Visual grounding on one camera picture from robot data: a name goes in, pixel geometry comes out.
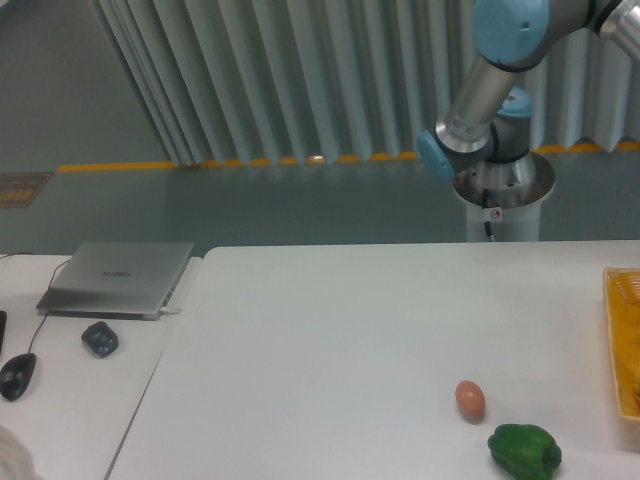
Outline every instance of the laptop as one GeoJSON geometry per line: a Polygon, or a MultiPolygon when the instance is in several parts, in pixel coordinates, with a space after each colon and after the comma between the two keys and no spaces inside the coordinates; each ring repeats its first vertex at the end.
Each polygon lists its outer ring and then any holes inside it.
{"type": "Polygon", "coordinates": [[[40,314],[157,320],[193,243],[80,245],[37,305],[40,314]]]}

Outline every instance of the plastic basket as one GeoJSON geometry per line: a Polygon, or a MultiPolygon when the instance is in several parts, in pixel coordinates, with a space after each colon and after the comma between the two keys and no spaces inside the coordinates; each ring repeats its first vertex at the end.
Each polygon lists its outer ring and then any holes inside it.
{"type": "Polygon", "coordinates": [[[640,422],[640,269],[605,269],[604,299],[618,413],[640,422]]]}

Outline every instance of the egg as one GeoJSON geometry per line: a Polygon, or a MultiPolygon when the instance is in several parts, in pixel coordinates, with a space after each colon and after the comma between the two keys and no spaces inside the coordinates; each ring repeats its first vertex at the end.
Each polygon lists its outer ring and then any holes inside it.
{"type": "Polygon", "coordinates": [[[468,419],[478,421],[484,416],[484,393],[475,383],[469,380],[460,382],[456,387],[456,402],[462,414],[468,419]]]}

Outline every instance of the green bell pepper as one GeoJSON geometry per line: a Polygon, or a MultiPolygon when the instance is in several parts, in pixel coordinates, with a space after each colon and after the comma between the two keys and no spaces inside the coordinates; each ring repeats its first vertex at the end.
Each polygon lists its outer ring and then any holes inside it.
{"type": "Polygon", "coordinates": [[[493,459],[516,480],[550,480],[562,462],[556,441],[536,425],[500,425],[487,444],[493,459]]]}

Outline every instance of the wall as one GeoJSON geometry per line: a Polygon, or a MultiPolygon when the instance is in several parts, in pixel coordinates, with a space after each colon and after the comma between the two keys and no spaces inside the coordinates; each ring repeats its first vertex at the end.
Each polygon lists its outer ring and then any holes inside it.
{"type": "Polygon", "coordinates": [[[90,1],[3,7],[0,172],[166,160],[127,75],[90,1]]]}

